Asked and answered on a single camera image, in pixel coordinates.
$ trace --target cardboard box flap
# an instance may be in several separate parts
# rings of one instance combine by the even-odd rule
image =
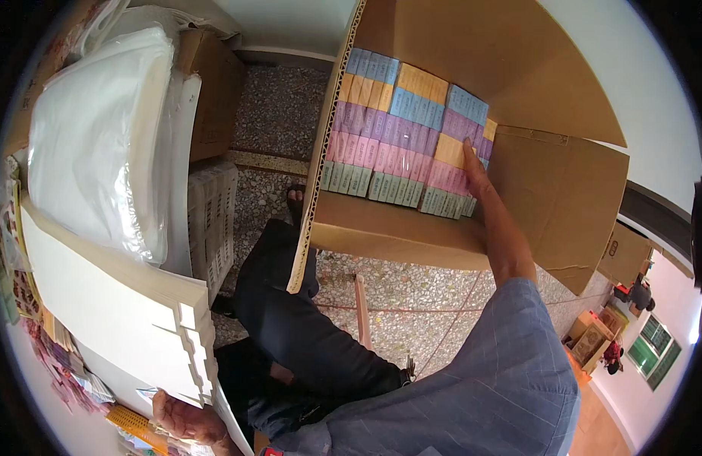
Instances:
[[[537,2],[374,0],[354,46],[461,86],[499,124],[626,147],[592,69]]]
[[[650,240],[618,221],[597,269],[615,285],[629,287],[651,254]]]
[[[620,209],[629,157],[574,137],[498,127],[489,175],[533,259],[577,296]]]
[[[476,220],[432,217],[414,209],[321,191],[311,245],[319,249],[451,269],[489,269]]]

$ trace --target hand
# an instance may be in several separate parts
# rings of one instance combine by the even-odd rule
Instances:
[[[153,397],[153,417],[175,439],[214,445],[228,436],[227,426],[211,406],[195,407],[160,389]]]
[[[490,180],[480,159],[475,156],[473,147],[470,145],[470,138],[465,138],[463,142],[463,152],[465,153],[465,173],[470,179],[470,194],[475,198],[480,198],[480,194],[485,187],[490,186]]]

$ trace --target green window frame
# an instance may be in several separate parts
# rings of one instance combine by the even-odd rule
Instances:
[[[650,314],[635,342],[628,350],[628,357],[655,391],[682,351],[680,344],[667,332],[655,315]]]

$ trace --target stacked paper packages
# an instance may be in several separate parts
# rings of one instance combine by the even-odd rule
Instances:
[[[379,147],[369,199],[417,206],[442,126],[446,93],[447,82],[401,64],[387,115],[388,150]]]
[[[353,48],[338,95],[321,188],[365,197],[399,60]]]
[[[455,219],[472,215],[475,202],[468,192],[463,142],[470,139],[473,151],[487,169],[497,126],[486,120],[487,110],[488,105],[483,101],[460,87],[450,86],[442,131],[419,211]]]
[[[496,124],[488,105],[426,71],[353,48],[338,93],[321,190],[471,216],[463,141],[485,169]]]

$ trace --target plastic bag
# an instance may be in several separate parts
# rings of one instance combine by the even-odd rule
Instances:
[[[171,40],[174,46],[174,59],[176,59],[179,52],[179,23],[171,10],[156,5],[127,8],[108,31],[104,43],[119,41],[123,35],[157,25],[164,29],[166,38]]]
[[[82,238],[155,264],[166,258],[168,190],[155,166],[169,165],[157,135],[173,52],[161,27],[105,43],[47,82],[29,132],[33,204]]]
[[[110,29],[118,21],[130,0],[109,0],[101,6],[101,10],[82,31],[75,44],[74,53],[77,59],[82,59],[92,51],[100,48]]]

